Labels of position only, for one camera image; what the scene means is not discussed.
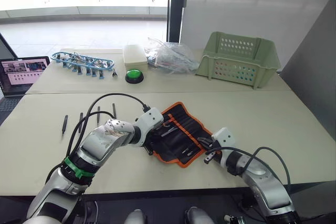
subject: plastic bag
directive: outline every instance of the plastic bag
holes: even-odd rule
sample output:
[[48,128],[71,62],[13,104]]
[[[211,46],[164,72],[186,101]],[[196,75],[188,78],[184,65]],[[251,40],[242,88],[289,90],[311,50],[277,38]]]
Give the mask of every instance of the plastic bag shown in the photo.
[[162,42],[148,38],[149,48],[145,48],[148,64],[167,70],[169,73],[195,73],[200,65],[185,44]]

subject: orange tool pouch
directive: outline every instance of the orange tool pouch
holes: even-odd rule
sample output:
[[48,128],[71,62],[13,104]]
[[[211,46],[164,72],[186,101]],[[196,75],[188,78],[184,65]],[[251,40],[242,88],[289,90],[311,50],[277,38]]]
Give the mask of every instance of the orange tool pouch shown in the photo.
[[205,152],[197,138],[211,139],[211,132],[187,112],[182,102],[173,104],[162,115],[164,123],[147,135],[144,147],[162,162],[186,168]]

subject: table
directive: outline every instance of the table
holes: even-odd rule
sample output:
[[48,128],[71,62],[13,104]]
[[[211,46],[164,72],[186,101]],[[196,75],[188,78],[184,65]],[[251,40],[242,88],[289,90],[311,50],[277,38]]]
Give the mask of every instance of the table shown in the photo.
[[[292,183],[336,179],[335,141],[313,114],[290,90],[234,92],[131,93],[146,104],[164,110],[182,101],[188,111],[212,132],[223,126],[237,140],[237,147],[253,152],[259,146],[274,148],[285,160]],[[44,185],[49,170],[65,155],[72,129],[80,112],[101,93],[29,94],[0,126],[0,157],[3,165],[0,195],[35,195]],[[119,119],[133,122],[141,106],[124,97],[104,98],[97,106],[112,111]],[[61,139],[61,126],[69,115]],[[101,116],[101,123],[106,120]],[[87,132],[96,127],[89,120]],[[264,159],[285,182],[280,162],[271,153]],[[143,148],[117,149],[98,171],[88,194],[156,190],[245,187],[215,162],[206,165],[198,158],[188,168],[161,163]]]
[[[77,75],[68,68],[63,68],[62,63],[52,60],[47,69],[37,82],[28,90],[27,94],[51,94],[51,93],[157,93],[157,92],[217,92],[217,91],[253,91],[251,86],[237,84],[217,79],[208,80],[203,76],[193,74],[164,74],[159,70],[149,70],[144,73],[144,81],[137,84],[129,84],[125,81],[125,66],[121,49],[86,49],[70,50],[82,55],[90,55],[103,59],[113,59],[116,62],[118,77],[112,77],[112,73],[105,71],[104,79],[98,77]],[[201,59],[202,50],[194,51],[196,59]],[[290,90],[287,84],[275,74],[262,89],[285,91]]]

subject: light green basket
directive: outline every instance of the light green basket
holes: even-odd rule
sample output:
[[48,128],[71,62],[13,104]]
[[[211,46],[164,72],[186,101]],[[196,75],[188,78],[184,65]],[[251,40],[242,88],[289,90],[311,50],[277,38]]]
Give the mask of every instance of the light green basket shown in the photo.
[[220,80],[263,87],[280,68],[272,41],[220,33],[211,34],[196,72]]

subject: white wall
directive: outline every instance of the white wall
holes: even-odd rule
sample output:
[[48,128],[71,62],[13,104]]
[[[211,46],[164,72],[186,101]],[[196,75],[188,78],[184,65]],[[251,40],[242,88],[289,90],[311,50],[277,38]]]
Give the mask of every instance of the white wall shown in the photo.
[[284,67],[328,0],[187,0],[181,42],[204,48],[211,32],[270,39]]

